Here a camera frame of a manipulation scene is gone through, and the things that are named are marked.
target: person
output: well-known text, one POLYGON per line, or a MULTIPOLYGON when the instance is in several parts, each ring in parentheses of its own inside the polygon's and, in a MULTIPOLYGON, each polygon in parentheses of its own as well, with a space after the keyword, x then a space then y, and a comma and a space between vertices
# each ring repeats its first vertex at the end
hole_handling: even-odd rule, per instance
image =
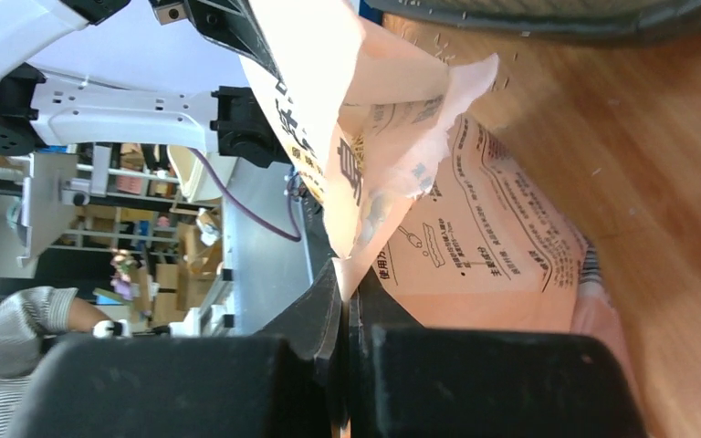
POLYGON ((91 332, 99 322, 110 320, 76 294, 75 288, 34 287, 0 304, 0 436, 42 359, 45 337, 91 332))

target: white bracket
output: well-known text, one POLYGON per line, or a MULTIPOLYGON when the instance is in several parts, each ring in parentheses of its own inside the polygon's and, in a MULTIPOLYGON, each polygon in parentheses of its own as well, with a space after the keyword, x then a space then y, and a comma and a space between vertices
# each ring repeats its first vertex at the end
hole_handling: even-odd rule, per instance
POLYGON ((109 165, 111 148, 94 145, 92 153, 92 172, 90 179, 72 178, 65 181, 62 197, 66 205, 87 205, 91 195, 106 196, 109 186, 109 165))
POLYGON ((199 338, 200 331, 200 308, 190 308, 182 322, 171 322, 172 338, 199 338))
POLYGON ((77 175, 76 155, 31 154, 28 176, 23 181, 20 224, 26 229, 26 251, 17 258, 21 267, 36 260, 76 216, 73 203, 64 202, 65 184, 77 175))
POLYGON ((46 144, 133 142, 219 151, 211 130, 218 100, 211 91, 133 91, 49 77, 37 85, 31 107, 38 110, 31 125, 46 144))

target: striped shirt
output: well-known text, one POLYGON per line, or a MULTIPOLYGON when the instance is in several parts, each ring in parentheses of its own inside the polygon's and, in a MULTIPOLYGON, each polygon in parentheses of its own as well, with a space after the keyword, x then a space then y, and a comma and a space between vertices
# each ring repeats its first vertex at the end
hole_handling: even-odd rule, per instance
POLYGON ((68 331, 76 289, 35 287, 0 304, 0 436, 41 359, 42 338, 68 331))

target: wooden surface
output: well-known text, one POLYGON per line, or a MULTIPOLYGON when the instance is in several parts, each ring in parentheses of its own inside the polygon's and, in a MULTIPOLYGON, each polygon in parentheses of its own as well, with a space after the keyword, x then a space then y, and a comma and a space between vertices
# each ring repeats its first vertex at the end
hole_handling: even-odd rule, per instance
POLYGON ((450 64, 501 56, 472 113, 597 245, 654 436, 701 437, 701 36, 597 50, 384 24, 450 64))

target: cardboard box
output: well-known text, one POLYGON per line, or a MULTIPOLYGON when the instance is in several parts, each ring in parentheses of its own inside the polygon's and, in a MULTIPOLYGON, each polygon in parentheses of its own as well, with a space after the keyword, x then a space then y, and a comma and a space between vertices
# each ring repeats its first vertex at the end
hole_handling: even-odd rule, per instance
POLYGON ((78 217, 94 217, 98 219, 109 219, 113 221, 117 217, 117 210, 114 207, 106 205, 85 205, 82 207, 74 207, 74 211, 78 217))
POLYGON ((224 261, 222 241, 205 246, 200 240, 200 229, 196 225, 179 224, 179 257, 185 262, 192 277, 215 278, 216 269, 224 261))
POLYGON ((176 290, 179 288, 179 266, 160 263, 156 266, 157 283, 160 289, 176 290))
POLYGON ((186 317, 185 310, 177 307, 178 296, 170 292, 161 292, 154 298, 151 327, 167 326, 170 322, 180 322, 186 317))
MULTIPOLYGON (((114 233, 114 221, 111 219, 100 219, 97 217, 86 217, 84 226, 86 230, 97 231, 99 233, 114 233)), ((96 244, 112 246, 114 239, 112 237, 103 237, 99 235, 86 236, 90 241, 96 244)))
POLYGON ((141 153, 141 145, 138 143, 122 143, 120 154, 128 155, 131 153, 141 153))
POLYGON ((167 196, 171 194, 171 185, 167 182, 153 182, 154 185, 154 192, 157 194, 161 194, 162 196, 167 196))
POLYGON ((149 210, 137 210, 135 208, 122 208, 120 220, 122 222, 150 221, 154 218, 154 212, 149 210))
POLYGON ((203 304, 205 296, 214 284, 214 277, 193 276, 186 268, 186 264, 178 265, 179 284, 176 289, 176 308, 189 310, 199 308, 203 304))
POLYGON ((132 284, 138 285, 138 296, 133 297, 132 303, 139 312, 152 311, 152 276, 146 267, 142 266, 131 274, 132 284))

